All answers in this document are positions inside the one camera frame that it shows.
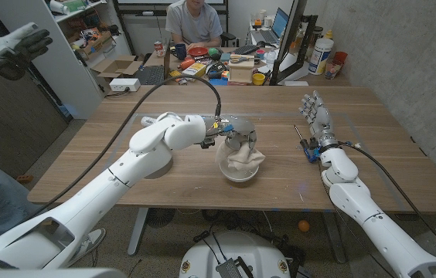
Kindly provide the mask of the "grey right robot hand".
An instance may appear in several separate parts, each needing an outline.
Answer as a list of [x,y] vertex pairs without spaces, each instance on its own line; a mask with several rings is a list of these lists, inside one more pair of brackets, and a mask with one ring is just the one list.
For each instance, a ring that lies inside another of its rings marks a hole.
[[317,140],[321,152],[338,145],[332,126],[332,118],[318,91],[312,95],[305,94],[299,108],[301,115],[306,119],[311,135]]

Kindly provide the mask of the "operator hand in tracking glove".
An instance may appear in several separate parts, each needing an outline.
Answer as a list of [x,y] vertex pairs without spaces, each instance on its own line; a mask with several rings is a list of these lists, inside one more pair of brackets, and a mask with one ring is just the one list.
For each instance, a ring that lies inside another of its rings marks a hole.
[[31,61],[46,53],[52,42],[49,31],[39,30],[34,22],[0,37],[0,76],[7,80],[21,79]]

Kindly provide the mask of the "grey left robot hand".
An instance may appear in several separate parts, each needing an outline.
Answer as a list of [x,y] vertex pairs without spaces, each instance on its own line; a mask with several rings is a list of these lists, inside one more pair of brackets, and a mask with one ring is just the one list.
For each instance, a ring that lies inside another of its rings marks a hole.
[[257,141],[255,126],[245,117],[234,115],[203,116],[206,125],[206,136],[200,143],[202,149],[215,145],[215,138],[226,136],[225,143],[231,149],[238,151],[245,143],[253,152]]

